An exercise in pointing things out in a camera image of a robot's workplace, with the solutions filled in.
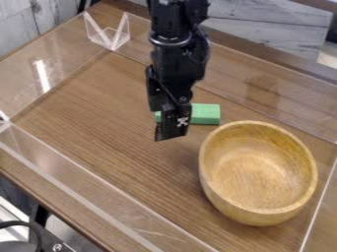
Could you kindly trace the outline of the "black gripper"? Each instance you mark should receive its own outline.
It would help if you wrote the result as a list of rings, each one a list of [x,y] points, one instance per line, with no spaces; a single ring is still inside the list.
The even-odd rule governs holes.
[[[192,85],[204,77],[211,46],[207,38],[192,38],[186,44],[154,39],[150,43],[147,101],[150,110],[160,112],[155,141],[164,141],[187,135],[192,114],[192,106],[188,104]]]

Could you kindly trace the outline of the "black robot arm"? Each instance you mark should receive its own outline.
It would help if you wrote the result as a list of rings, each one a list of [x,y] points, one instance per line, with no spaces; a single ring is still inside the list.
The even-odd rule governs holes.
[[[151,18],[151,63],[146,67],[148,108],[160,113],[155,140],[182,137],[192,115],[192,86],[204,78],[211,43],[200,29],[208,0],[146,0]]]

